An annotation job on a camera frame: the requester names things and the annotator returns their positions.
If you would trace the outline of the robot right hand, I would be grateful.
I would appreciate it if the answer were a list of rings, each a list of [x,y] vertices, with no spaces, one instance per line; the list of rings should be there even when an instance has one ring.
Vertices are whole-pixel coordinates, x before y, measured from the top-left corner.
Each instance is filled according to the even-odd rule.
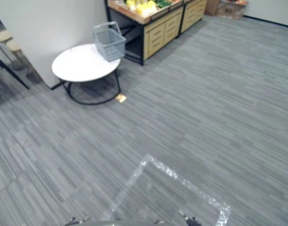
[[[189,217],[184,213],[183,210],[179,209],[179,210],[178,210],[178,213],[179,213],[179,215],[181,215],[181,216],[184,218],[184,220],[186,221],[186,224],[187,224],[188,226],[202,226],[202,224],[201,224],[199,221],[197,221],[197,219],[196,219],[195,217],[189,218]],[[167,224],[167,222],[164,221],[164,220],[162,220],[162,219],[156,220],[156,221],[154,222],[154,225],[163,225],[163,224]]]

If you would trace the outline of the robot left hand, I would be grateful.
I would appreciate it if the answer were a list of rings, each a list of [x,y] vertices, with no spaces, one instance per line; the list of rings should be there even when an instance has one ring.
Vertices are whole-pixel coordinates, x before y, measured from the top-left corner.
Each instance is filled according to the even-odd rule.
[[[86,216],[82,219],[77,219],[76,217],[70,218],[70,221],[68,223],[65,223],[64,226],[72,226],[72,225],[77,225],[77,224],[82,224],[88,220],[90,220],[90,216]]]

